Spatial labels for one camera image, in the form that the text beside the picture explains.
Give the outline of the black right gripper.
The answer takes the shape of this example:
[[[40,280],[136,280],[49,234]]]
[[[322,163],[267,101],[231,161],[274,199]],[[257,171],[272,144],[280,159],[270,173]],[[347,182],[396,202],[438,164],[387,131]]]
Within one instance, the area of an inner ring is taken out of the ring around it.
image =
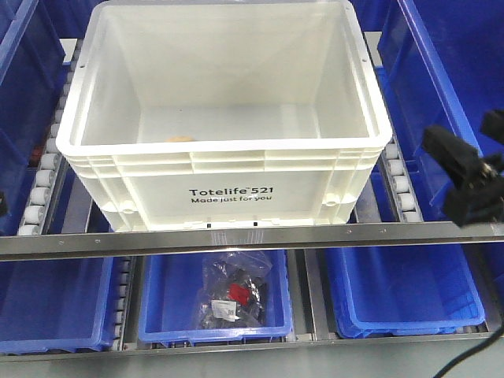
[[[480,132],[504,140],[504,111],[487,111]],[[480,157],[476,148],[437,124],[424,130],[422,148],[453,182],[443,203],[448,219],[459,227],[503,222],[503,154]]]

